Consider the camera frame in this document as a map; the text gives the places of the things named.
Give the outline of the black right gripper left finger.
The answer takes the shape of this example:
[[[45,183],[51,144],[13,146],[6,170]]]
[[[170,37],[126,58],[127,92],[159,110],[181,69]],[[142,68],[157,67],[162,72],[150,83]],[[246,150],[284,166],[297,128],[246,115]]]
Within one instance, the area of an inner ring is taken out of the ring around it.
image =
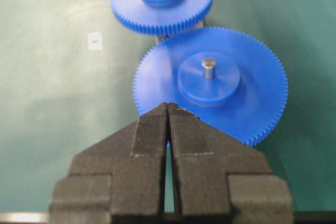
[[[55,185],[50,223],[159,223],[168,106],[161,103],[77,154]]]

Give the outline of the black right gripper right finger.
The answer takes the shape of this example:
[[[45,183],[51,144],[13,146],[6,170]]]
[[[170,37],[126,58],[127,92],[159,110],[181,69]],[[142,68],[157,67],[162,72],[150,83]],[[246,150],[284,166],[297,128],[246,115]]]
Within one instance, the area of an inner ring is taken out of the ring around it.
[[[293,223],[287,183],[263,153],[168,104],[177,210],[184,223]]]

